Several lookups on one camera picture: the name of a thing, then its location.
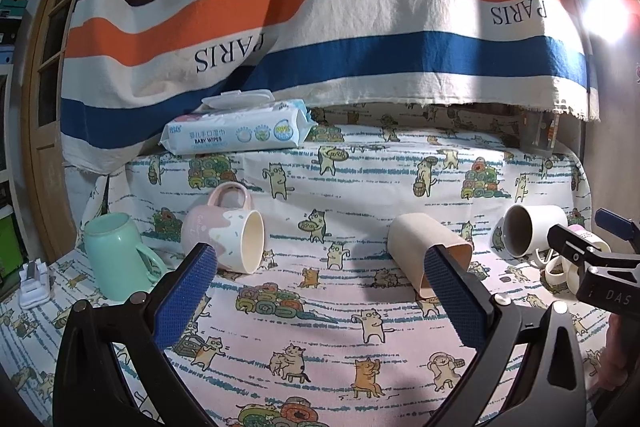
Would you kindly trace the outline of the bright lamp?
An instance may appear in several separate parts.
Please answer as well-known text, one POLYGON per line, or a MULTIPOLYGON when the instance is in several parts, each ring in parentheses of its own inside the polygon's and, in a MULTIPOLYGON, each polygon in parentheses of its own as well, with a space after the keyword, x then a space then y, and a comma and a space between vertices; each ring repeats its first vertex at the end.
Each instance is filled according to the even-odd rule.
POLYGON ((618 43, 626 36, 630 20, 625 0, 588 0, 582 10, 586 31, 608 44, 618 43))

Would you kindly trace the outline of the pink and white mug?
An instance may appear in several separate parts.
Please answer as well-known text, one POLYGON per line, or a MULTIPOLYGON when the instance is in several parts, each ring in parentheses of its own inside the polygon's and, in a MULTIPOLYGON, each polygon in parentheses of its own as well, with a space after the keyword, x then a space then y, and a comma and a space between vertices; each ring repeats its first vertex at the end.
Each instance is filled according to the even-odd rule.
POLYGON ((185 254, 199 243, 214 248, 218 267, 253 274, 262 262, 266 241, 264 219, 253 206, 250 192, 239 182, 219 184, 207 202, 194 206, 181 227, 185 254))

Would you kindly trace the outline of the wooden door frame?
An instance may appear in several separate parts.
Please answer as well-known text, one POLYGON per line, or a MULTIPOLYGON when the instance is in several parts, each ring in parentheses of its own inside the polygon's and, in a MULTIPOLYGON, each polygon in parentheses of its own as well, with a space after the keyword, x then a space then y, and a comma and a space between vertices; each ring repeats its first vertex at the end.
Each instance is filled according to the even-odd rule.
POLYGON ((70 211, 61 148, 61 86, 70 18, 76 0, 39 0, 29 37, 22 88, 22 145, 32 219, 52 262, 70 251, 76 225, 70 211))

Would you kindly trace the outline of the clear glass cup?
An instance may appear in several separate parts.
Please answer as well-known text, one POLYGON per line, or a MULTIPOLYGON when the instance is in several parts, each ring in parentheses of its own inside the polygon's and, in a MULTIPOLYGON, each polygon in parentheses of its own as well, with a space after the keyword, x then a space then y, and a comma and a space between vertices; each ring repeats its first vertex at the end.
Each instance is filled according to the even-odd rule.
POLYGON ((560 115, 524 110, 520 122, 520 149, 527 154, 550 158, 558 134, 560 115))

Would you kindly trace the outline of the baby wipes pack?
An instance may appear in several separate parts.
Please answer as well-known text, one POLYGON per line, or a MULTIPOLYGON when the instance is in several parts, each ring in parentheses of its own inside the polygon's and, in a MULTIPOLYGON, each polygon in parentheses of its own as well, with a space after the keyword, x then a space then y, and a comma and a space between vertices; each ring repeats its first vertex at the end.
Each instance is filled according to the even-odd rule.
POLYGON ((176 156, 299 147, 317 123, 299 98, 278 101, 269 90, 203 98, 195 112, 168 122, 160 145, 176 156))

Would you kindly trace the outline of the beige square plastic cup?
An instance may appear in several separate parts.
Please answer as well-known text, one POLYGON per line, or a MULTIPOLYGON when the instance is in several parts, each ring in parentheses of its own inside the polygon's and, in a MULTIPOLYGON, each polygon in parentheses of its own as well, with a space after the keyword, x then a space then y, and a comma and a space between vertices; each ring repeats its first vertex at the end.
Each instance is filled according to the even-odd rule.
POLYGON ((388 230, 387 250, 420 299, 434 296, 425 276, 424 258, 435 245, 446 247, 461 268, 469 268, 472 244, 426 213, 405 213, 388 230))

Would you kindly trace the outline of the mint green plastic mug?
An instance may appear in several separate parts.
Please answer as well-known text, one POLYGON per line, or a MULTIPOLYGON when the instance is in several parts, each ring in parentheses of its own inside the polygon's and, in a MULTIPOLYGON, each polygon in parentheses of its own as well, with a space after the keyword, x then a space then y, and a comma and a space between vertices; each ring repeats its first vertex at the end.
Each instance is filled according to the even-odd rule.
POLYGON ((167 272, 160 256, 142 243, 127 213, 105 213, 84 228, 84 246, 99 290, 114 301, 150 291, 167 272))

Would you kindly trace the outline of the white mug pink base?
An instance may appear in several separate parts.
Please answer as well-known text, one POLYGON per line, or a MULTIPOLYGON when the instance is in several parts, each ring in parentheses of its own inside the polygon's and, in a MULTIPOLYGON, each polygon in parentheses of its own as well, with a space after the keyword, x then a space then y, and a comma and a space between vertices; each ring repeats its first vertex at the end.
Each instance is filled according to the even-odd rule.
MULTIPOLYGON (((586 230, 581 225, 570 225, 568 228, 588 243, 596 246, 600 251, 611 252, 611 247, 608 243, 605 243, 601 237, 586 230)), ((544 280, 552 289, 559 289, 565 284, 568 290, 575 295, 579 288, 578 268, 564 257, 557 255, 544 268, 544 280)))

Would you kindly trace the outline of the white charger plug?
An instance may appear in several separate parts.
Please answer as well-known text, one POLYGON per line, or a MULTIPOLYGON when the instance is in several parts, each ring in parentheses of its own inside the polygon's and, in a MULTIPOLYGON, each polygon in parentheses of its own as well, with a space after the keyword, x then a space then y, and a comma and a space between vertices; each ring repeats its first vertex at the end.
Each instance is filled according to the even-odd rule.
POLYGON ((49 267, 40 259, 24 263, 20 270, 18 304, 23 310, 43 305, 51 300, 52 288, 49 267))

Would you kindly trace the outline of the cat pattern bed sheet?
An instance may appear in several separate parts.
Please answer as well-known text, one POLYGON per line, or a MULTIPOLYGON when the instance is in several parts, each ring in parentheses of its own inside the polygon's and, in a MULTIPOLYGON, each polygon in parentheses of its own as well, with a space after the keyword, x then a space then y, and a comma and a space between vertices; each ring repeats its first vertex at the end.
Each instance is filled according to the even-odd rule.
POLYGON ((384 108, 318 110, 293 150, 141 156, 100 176, 87 208, 123 212, 168 265, 184 256, 189 211, 241 183, 265 221, 254 274, 221 273, 168 358, 207 413, 228 426, 419 426, 473 353, 432 295, 387 250, 392 222, 425 213, 473 249, 471 272, 519 305, 567 303, 586 384, 597 380, 608 318, 553 287, 503 245, 515 204, 559 207, 589 225, 591 191, 570 142, 520 150, 510 118, 459 124, 384 108))

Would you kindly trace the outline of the white mug dark inside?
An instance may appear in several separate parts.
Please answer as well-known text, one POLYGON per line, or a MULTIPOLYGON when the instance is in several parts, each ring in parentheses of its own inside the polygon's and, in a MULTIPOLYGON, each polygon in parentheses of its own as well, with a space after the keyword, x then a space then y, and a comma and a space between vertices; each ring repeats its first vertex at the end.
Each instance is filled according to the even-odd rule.
POLYGON ((538 268, 552 257, 547 235, 553 225, 567 225, 563 209, 555 205, 513 205, 503 217, 506 251, 514 258, 532 256, 538 268))

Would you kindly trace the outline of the striped Paris cloth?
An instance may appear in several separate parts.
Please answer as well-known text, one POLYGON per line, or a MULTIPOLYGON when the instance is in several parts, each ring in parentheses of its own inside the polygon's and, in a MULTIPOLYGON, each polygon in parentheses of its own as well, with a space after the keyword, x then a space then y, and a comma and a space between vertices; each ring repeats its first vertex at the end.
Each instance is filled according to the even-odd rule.
POLYGON ((64 158, 138 157, 203 98, 267 89, 309 106, 498 103, 599 115, 577 0, 77 0, 64 158))

